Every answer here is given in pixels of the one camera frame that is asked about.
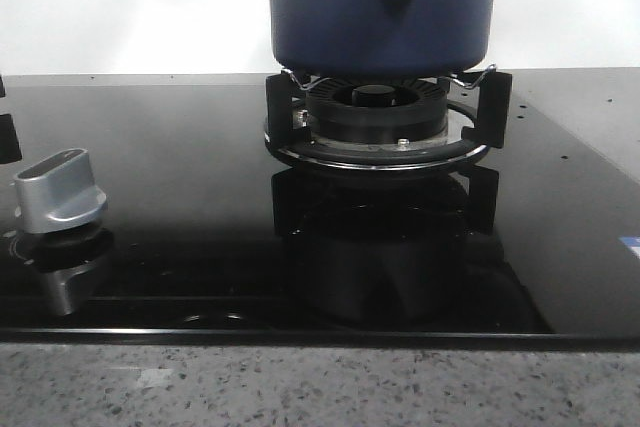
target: gas burner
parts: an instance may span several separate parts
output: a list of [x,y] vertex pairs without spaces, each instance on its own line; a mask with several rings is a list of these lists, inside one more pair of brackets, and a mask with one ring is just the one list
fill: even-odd
[[504,142],[511,75],[491,72],[479,86],[472,108],[448,100],[443,79],[325,79],[305,92],[282,73],[267,79],[267,148],[291,166],[321,173],[456,170]]

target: black glass cooktop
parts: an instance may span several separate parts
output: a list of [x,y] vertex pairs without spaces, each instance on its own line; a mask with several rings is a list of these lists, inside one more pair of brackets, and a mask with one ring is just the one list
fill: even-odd
[[[251,79],[7,89],[0,339],[640,346],[640,186],[534,106],[475,167],[328,179],[267,153]],[[102,222],[19,232],[12,175],[75,147]]]

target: blue pot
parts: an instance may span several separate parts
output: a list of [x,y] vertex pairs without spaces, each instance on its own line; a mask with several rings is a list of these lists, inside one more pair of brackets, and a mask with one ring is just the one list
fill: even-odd
[[487,52],[493,0],[271,0],[282,65],[333,77],[460,72]]

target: white wall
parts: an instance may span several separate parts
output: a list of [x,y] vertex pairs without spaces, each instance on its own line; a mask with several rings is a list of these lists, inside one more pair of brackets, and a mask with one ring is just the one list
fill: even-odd
[[[640,0],[496,0],[502,68],[639,66]],[[0,70],[267,72],[268,0],[0,0]]]

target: speckled countertop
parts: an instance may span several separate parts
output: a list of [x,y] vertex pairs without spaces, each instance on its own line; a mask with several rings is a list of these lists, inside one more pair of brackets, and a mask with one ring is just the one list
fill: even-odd
[[1,426],[626,426],[638,419],[638,354],[0,345]]

